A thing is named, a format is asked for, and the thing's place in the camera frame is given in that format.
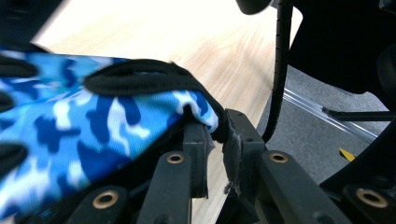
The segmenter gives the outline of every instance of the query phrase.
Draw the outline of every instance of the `yellow object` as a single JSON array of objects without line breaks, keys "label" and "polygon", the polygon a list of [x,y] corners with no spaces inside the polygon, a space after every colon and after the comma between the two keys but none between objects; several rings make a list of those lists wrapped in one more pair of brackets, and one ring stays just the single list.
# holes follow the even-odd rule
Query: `yellow object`
[{"label": "yellow object", "polygon": [[340,147],[340,155],[348,161],[355,160],[356,156]]}]

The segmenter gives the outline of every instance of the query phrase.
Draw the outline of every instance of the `blue camouflage fabric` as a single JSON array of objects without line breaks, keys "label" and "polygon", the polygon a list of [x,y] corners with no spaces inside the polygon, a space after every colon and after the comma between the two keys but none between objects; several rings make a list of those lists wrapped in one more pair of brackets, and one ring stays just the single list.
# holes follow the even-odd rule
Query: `blue camouflage fabric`
[{"label": "blue camouflage fabric", "polygon": [[28,149],[22,164],[0,179],[0,221],[29,215],[121,169],[174,126],[186,105],[210,132],[219,125],[199,91],[112,97],[84,88],[85,76],[125,59],[5,48],[0,56],[38,69],[34,77],[0,77],[0,91],[14,102],[0,113],[0,143]]}]

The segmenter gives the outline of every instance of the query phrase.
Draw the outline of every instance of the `light wood surface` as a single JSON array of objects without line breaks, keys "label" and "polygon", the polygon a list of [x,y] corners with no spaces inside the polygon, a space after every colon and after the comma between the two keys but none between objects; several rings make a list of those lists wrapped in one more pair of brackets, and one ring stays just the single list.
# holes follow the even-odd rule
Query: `light wood surface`
[{"label": "light wood surface", "polygon": [[[302,19],[295,9],[292,37]],[[175,62],[257,125],[271,93],[275,36],[276,9],[247,16],[234,0],[77,0],[64,2],[35,42],[57,53]],[[193,200],[193,224],[216,222],[227,182],[217,145],[209,199]]]}]

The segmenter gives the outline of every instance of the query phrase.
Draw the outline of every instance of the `metal grommet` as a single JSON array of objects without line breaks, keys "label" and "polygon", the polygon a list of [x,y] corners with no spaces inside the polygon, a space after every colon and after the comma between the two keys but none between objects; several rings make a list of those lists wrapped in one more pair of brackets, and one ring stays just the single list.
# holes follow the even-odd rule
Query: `metal grommet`
[{"label": "metal grommet", "polygon": [[96,196],[92,205],[96,209],[105,209],[115,204],[118,199],[119,194],[115,190],[107,190]]},{"label": "metal grommet", "polygon": [[184,161],[184,157],[181,154],[171,154],[166,159],[169,163],[178,164]]},{"label": "metal grommet", "polygon": [[270,159],[272,161],[281,162],[281,163],[287,162],[289,160],[287,156],[277,153],[277,152],[271,153]]},{"label": "metal grommet", "polygon": [[380,194],[377,192],[370,190],[370,189],[358,189],[356,191],[356,196],[364,202],[367,203],[373,207],[377,208],[385,208],[388,207],[388,202],[387,200],[382,197]]}]

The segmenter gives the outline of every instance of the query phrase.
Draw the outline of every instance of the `gray carpet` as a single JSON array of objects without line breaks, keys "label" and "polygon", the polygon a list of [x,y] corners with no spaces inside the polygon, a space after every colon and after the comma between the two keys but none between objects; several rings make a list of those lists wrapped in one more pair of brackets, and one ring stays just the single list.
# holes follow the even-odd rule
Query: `gray carpet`
[{"label": "gray carpet", "polygon": [[[371,93],[352,94],[342,91],[292,67],[289,67],[286,88],[330,109],[387,110]],[[259,133],[263,133],[265,129],[268,105],[257,127]],[[389,123],[359,122],[357,124],[371,133],[380,134]],[[368,145],[369,143],[359,137],[334,127],[288,101],[284,101],[276,132],[267,143],[269,149],[284,151],[293,156],[317,183],[347,165],[348,161],[339,155],[340,147],[359,155]]]}]

